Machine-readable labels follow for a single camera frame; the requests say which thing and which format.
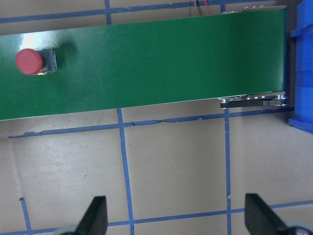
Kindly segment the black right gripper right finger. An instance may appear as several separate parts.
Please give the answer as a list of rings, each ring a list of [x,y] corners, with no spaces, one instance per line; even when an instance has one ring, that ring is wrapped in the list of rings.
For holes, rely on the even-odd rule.
[[[250,235],[290,235],[283,220],[256,193],[245,195],[245,226]]]

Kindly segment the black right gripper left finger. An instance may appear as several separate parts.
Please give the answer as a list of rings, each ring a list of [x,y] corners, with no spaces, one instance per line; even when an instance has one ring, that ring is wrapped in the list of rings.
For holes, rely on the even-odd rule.
[[[75,235],[105,235],[108,228],[107,201],[96,196],[74,231]]]

